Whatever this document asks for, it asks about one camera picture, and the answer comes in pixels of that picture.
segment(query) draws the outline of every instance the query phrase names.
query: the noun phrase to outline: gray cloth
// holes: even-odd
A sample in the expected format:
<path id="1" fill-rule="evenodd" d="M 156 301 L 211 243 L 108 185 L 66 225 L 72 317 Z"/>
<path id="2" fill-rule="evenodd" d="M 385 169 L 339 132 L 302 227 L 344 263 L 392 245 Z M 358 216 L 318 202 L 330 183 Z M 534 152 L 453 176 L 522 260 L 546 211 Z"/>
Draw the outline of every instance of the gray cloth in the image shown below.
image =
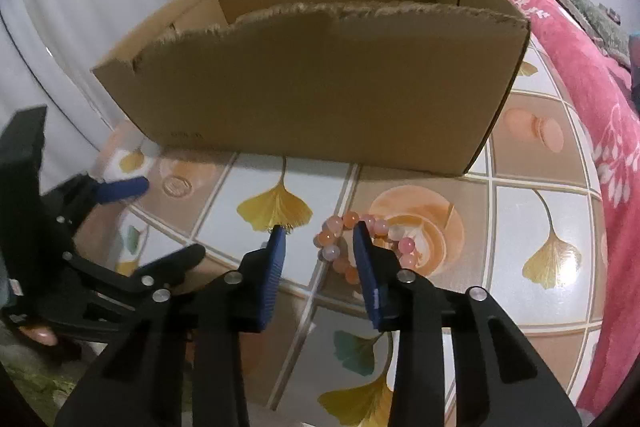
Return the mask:
<path id="1" fill-rule="evenodd" d="M 630 69 L 629 35 L 609 18 L 607 13 L 590 0 L 557 0 L 569 13 L 577 10 L 583 15 L 597 36 L 604 42 L 603 49 L 615 59 L 620 66 Z"/>

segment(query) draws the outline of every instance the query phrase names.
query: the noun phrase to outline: torn cardboard edge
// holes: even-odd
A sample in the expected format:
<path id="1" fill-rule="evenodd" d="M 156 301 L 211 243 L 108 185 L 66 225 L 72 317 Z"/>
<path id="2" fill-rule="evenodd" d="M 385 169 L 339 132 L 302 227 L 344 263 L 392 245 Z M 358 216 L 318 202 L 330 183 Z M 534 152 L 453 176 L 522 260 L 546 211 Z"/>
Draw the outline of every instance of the torn cardboard edge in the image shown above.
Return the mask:
<path id="1" fill-rule="evenodd" d="M 458 176 L 528 39 L 508 0 L 173 0 L 94 73 L 164 146 Z M 314 104 L 323 92 L 330 116 Z"/>
<path id="2" fill-rule="evenodd" d="M 334 22 L 344 22 L 349 19 L 364 19 L 396 16 L 421 16 L 439 15 L 444 17 L 471 17 L 481 20 L 482 29 L 487 31 L 487 25 L 511 25 L 515 28 L 526 28 L 527 23 L 521 18 L 506 15 L 493 10 L 469 8 L 467 6 L 452 6 L 448 4 L 420 4 L 413 2 L 386 3 L 295 3 L 273 6 L 263 10 L 242 15 L 230 26 L 220 26 L 215 23 L 197 29 L 178 30 L 172 25 L 168 31 L 163 32 L 156 40 L 147 44 L 131 61 L 134 71 L 138 70 L 141 63 L 146 60 L 154 60 L 158 54 L 166 51 L 166 46 L 206 38 L 211 46 L 215 46 L 225 39 L 233 39 L 241 36 L 245 31 L 252 31 L 252 25 L 277 23 L 279 18 L 292 16 L 304 16 L 312 14 L 325 14 Z"/>

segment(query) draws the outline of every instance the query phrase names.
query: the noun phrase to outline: yellow ginkgo leaf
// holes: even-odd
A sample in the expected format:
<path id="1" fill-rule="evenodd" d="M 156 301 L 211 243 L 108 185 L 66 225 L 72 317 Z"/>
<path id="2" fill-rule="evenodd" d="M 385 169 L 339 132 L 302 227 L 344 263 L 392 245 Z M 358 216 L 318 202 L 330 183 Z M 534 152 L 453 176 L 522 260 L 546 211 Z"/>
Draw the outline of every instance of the yellow ginkgo leaf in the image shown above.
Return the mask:
<path id="1" fill-rule="evenodd" d="M 285 188 L 286 168 L 287 161 L 283 158 L 282 174 L 276 186 L 238 205 L 238 214 L 257 232 L 266 232 L 276 225 L 282 225 L 290 232 L 306 225 L 313 215 L 303 200 Z"/>
<path id="2" fill-rule="evenodd" d="M 393 397 L 393 391 L 391 391 L 385 383 L 382 386 L 382 391 L 378 396 L 373 412 L 362 422 L 360 427 L 386 427 L 389 423 L 389 415 L 391 415 L 391 401 Z"/>
<path id="3" fill-rule="evenodd" d="M 145 155 L 138 147 L 136 150 L 131 151 L 127 155 L 123 156 L 118 165 L 120 170 L 125 174 L 130 174 L 133 171 L 137 171 L 142 167 L 145 162 Z"/>
<path id="4" fill-rule="evenodd" d="M 529 64 L 528 62 L 522 61 L 520 65 L 520 70 L 518 71 L 518 75 L 522 76 L 531 76 L 532 74 L 538 73 L 538 68 L 533 64 Z"/>
<path id="5" fill-rule="evenodd" d="M 356 426 L 362 423 L 363 427 L 386 427 L 391 396 L 392 393 L 386 386 L 385 371 L 367 385 L 321 394 L 318 402 L 331 416 L 338 419 L 340 425 Z"/>
<path id="6" fill-rule="evenodd" d="M 582 255 L 577 248 L 562 241 L 556 235 L 549 207 L 540 193 L 537 190 L 534 192 L 545 206 L 546 216 L 549 220 L 549 237 L 545 244 L 524 264 L 522 275 L 531 282 L 540 284 L 545 290 L 571 284 L 577 278 Z"/>
<path id="7" fill-rule="evenodd" d="M 120 275 L 129 277 L 138 268 L 138 259 L 133 261 L 121 261 L 116 264 L 116 272 Z"/>

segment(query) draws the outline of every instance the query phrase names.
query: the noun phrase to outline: pink blanket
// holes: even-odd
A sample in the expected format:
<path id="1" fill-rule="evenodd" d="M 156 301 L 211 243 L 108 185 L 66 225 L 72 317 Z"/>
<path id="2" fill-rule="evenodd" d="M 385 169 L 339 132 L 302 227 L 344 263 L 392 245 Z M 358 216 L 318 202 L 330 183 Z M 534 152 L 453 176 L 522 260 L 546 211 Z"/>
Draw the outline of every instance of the pink blanket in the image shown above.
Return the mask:
<path id="1" fill-rule="evenodd" d="M 640 353 L 640 121 L 631 77 L 562 14 L 555 0 L 511 0 L 531 19 L 593 141 L 607 230 L 604 320 L 578 407 L 598 415 Z"/>

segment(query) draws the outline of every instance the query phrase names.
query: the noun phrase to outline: pink bead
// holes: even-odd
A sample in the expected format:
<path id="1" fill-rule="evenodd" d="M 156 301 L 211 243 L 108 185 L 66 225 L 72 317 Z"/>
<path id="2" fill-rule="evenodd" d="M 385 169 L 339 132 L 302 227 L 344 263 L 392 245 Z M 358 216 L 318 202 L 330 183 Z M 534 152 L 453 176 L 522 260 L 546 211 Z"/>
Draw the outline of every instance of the pink bead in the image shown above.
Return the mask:
<path id="1" fill-rule="evenodd" d="M 411 237 L 403 237 L 398 243 L 398 251 L 404 255 L 415 250 L 415 242 Z"/>
<path id="2" fill-rule="evenodd" d="M 369 230 L 369 233 L 373 233 L 373 227 L 375 227 L 376 225 L 376 218 L 371 214 L 362 214 L 360 216 L 360 220 L 364 221 L 365 225 L 367 225 L 367 230 Z"/>
<path id="3" fill-rule="evenodd" d="M 400 266 L 402 268 L 414 269 L 417 262 L 415 253 L 403 253 L 400 258 Z"/>
<path id="4" fill-rule="evenodd" d="M 344 214 L 344 216 L 342 216 L 342 223 L 345 229 L 349 229 L 349 230 L 355 227 L 356 223 L 359 220 L 360 220 L 360 216 L 358 215 L 357 212 L 353 212 L 353 210 L 350 210 L 349 212 Z"/>
<path id="5" fill-rule="evenodd" d="M 404 237 L 404 227 L 401 225 L 391 225 L 389 227 L 387 237 L 390 241 L 395 241 L 397 243 Z"/>
<path id="6" fill-rule="evenodd" d="M 377 219 L 375 225 L 373 226 L 373 232 L 380 237 L 385 237 L 385 235 L 389 232 L 389 225 L 385 219 Z"/>
<path id="7" fill-rule="evenodd" d="M 334 241 L 335 235 L 328 230 L 322 230 L 322 232 L 318 234 L 318 243 L 321 247 L 328 247 L 329 245 L 332 245 Z"/>
<path id="8" fill-rule="evenodd" d="M 335 261 L 340 257 L 340 248 L 335 245 L 328 245 L 327 247 L 322 248 L 322 257 L 325 261 Z"/>
<path id="9" fill-rule="evenodd" d="M 324 225 L 329 232 L 335 233 L 335 235 L 340 235 L 342 232 L 342 218 L 340 216 L 331 216 L 324 222 Z"/>

